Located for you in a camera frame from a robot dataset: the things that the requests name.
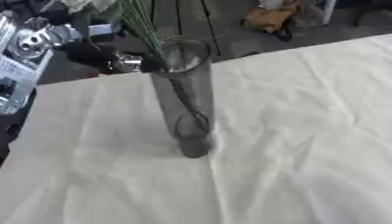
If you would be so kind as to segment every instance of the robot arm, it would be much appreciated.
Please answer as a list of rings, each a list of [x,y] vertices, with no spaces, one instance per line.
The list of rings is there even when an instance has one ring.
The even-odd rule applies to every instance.
[[[90,35],[116,33],[111,24],[90,26]],[[17,113],[45,71],[53,48],[82,39],[70,24],[34,31],[18,26],[11,11],[0,13],[0,115]]]

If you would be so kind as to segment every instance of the table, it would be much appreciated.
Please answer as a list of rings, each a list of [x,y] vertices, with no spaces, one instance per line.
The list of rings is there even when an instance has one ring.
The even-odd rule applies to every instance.
[[[213,66],[217,148],[181,157],[147,74],[40,87],[0,223],[391,223],[392,36]]]

